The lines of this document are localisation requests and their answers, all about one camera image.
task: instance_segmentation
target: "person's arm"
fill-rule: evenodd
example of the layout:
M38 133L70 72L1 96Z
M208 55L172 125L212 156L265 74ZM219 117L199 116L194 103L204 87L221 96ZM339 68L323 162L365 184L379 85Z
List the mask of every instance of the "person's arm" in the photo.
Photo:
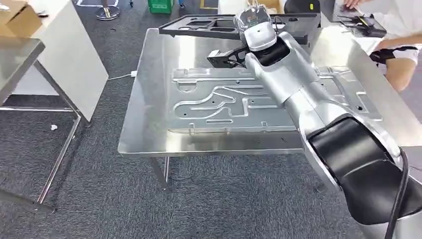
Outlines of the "person's arm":
M359 4L363 3L363 2L367 2L367 1L372 1L372 0L344 0L344 5L350 9L358 6Z
M396 39L387 39L380 42L377 46L377 50L394 47L394 46L401 46L401 45L414 45L414 44L422 44L422 33L418 33L412 36L407 37L400 37Z

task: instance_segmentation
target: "robotic arm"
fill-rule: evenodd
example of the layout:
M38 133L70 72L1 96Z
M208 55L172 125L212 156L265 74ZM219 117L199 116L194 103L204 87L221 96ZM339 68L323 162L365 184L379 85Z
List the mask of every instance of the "robotic arm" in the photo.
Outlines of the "robotic arm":
M318 83L309 55L287 32L277 35L261 5L235 18L247 45L245 66L290 114L305 156L324 184L344 193L368 238L422 236L422 185L376 123L338 103Z

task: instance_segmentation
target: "black fixture plate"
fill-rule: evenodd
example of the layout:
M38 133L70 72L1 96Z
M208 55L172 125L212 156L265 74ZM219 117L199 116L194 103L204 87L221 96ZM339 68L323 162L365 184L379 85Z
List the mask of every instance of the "black fixture plate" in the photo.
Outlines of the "black fixture plate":
M198 36L240 40L233 23L234 15L185 15L159 27L160 34ZM285 24L279 32L287 31L301 45L309 45L321 21L320 13L272 14L275 23Z

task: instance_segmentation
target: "green trash can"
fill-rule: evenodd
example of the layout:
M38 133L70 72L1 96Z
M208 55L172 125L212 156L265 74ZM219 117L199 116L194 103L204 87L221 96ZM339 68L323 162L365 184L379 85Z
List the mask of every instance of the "green trash can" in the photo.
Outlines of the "green trash can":
M148 0L150 13L168 13L171 14L174 0Z

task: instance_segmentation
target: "metal table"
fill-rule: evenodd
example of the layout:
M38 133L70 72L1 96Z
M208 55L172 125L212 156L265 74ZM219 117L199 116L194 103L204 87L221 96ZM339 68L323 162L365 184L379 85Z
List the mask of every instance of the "metal table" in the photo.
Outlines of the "metal table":
M341 34L342 28L323 28L309 49L316 66L347 66L365 88L383 121L381 125L400 146L421 146L422 127L411 110L387 82L360 46ZM148 29L138 64L138 74L124 120L118 151L123 156L150 157L160 185L167 189L172 156L211 154L302 153L295 131L255 133L196 133L168 131L166 115L171 74L180 68L211 68L208 54L226 51L239 41L160 35ZM164 173L155 157L166 157Z
M60 86L37 60L44 48L44 44L39 39L0 37L0 111L73 112L76 118L38 199L34 201L24 196L16 195L0 189L0 200L4 199L14 203L27 205L35 210L53 212L53 207L44 204L45 197L47 196L64 155L66 154L66 151L75 135L78 125L81 121L87 120L82 114L80 114L78 108L72 103ZM63 98L69 106L68 108L2 107L3 103L16 87L17 83L32 65Z

